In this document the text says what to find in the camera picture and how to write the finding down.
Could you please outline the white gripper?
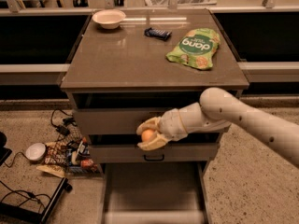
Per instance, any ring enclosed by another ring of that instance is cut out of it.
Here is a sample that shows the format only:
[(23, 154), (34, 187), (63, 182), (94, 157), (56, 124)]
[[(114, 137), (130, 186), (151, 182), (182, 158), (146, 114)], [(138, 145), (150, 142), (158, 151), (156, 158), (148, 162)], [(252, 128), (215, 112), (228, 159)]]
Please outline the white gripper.
[(141, 135), (148, 129), (157, 133), (154, 133), (148, 141), (141, 140), (137, 144), (145, 151), (164, 147), (169, 141), (179, 141), (188, 136), (177, 109), (166, 111), (161, 117), (147, 119), (137, 127), (136, 133)]

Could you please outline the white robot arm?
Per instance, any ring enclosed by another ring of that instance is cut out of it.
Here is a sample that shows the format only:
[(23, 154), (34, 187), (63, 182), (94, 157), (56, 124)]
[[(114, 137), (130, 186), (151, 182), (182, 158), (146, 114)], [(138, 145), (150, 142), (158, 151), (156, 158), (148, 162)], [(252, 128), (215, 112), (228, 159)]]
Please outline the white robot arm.
[(198, 102), (171, 109), (140, 124), (136, 129), (138, 135), (146, 130), (152, 130), (153, 134), (138, 146), (151, 151), (171, 141), (179, 141), (190, 133), (217, 131), (230, 123), (299, 166), (299, 125), (246, 105), (220, 88), (208, 88)]

